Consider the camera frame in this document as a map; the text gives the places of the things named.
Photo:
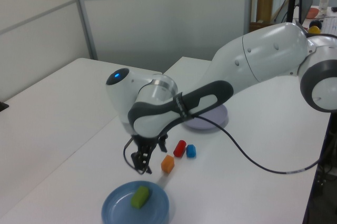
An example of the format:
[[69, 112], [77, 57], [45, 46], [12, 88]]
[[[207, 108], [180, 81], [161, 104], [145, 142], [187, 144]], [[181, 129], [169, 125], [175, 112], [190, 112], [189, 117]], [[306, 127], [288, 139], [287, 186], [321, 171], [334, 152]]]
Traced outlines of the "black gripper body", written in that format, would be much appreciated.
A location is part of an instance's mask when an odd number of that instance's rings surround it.
[[139, 153], [152, 153], [158, 143], [157, 138], [145, 138], [140, 135], [134, 135], [133, 140]]

